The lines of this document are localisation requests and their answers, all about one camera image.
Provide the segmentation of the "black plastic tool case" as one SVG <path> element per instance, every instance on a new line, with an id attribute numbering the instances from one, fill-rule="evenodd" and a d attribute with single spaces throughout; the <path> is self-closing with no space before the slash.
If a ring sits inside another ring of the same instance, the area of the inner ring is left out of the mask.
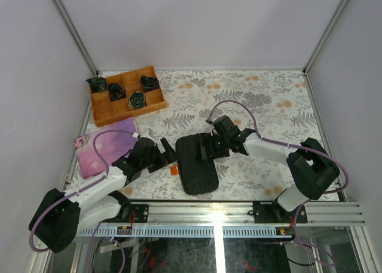
<path id="1" fill-rule="evenodd" d="M 215 191 L 219 179 L 211 157 L 210 134 L 199 133 L 179 138 L 175 143 L 178 170 L 183 189 L 188 195 Z"/>

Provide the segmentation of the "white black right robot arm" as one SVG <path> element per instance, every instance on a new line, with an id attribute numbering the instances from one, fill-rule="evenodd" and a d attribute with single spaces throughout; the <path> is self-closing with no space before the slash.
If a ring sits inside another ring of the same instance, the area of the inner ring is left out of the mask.
<path id="1" fill-rule="evenodd" d="M 316 139 L 308 138 L 300 145 L 270 140 L 260 137 L 255 129 L 241 131 L 226 115 L 211 125 L 214 149 L 271 159 L 289 168 L 294 183 L 278 195 L 272 207 L 279 222 L 287 221 L 306 201 L 318 200 L 340 175 L 339 167 Z"/>

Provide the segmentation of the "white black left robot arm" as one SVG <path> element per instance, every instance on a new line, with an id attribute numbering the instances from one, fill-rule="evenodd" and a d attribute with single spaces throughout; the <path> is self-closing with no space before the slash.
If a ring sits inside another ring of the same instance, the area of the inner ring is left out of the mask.
<path id="1" fill-rule="evenodd" d="M 30 248 L 43 252 L 33 243 L 37 237 L 46 250 L 58 253 L 84 228 L 106 219 L 126 221 L 131 208 L 118 191 L 139 178 L 143 170 L 153 173 L 178 158 L 165 138 L 161 143 L 163 151 L 151 139 L 141 137 L 127 156 L 119 157 L 105 172 L 66 192 L 48 191 L 28 226 Z"/>

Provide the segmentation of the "purple cloth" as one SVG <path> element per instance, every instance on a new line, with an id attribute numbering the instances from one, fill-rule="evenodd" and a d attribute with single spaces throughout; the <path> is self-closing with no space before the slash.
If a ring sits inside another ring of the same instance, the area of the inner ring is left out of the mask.
<path id="1" fill-rule="evenodd" d="M 75 138 L 74 146 L 82 178 L 87 179 L 106 170 L 96 151 L 99 151 L 108 165 L 126 156 L 137 142 L 137 138 L 133 136 L 136 132 L 138 129 L 131 117 Z"/>

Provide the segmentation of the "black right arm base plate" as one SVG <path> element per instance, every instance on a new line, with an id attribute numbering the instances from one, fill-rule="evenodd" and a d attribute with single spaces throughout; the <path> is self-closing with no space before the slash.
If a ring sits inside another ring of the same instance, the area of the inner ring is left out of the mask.
<path id="1" fill-rule="evenodd" d="M 305 224 L 308 222 L 305 207 L 302 206 L 298 214 L 297 209 L 293 211 L 284 210 L 278 203 L 273 201 L 253 201 L 252 210 L 255 223 L 289 223 Z"/>

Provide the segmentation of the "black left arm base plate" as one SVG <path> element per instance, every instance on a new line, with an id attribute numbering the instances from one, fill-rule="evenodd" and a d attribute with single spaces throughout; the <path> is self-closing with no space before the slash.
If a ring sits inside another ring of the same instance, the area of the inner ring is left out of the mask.
<path id="1" fill-rule="evenodd" d="M 121 208 L 118 219 L 128 223 L 147 223 L 149 217 L 148 204 L 132 204 Z"/>

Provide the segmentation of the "orange case latch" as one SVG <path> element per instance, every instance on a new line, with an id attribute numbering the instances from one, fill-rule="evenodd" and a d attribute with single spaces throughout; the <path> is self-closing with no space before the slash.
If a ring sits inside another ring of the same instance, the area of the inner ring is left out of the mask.
<path id="1" fill-rule="evenodd" d="M 178 175 L 179 174 L 179 170 L 178 170 L 178 165 L 174 165 L 170 168 L 170 172 L 171 172 L 171 175 L 172 176 L 175 176 L 175 175 Z"/>

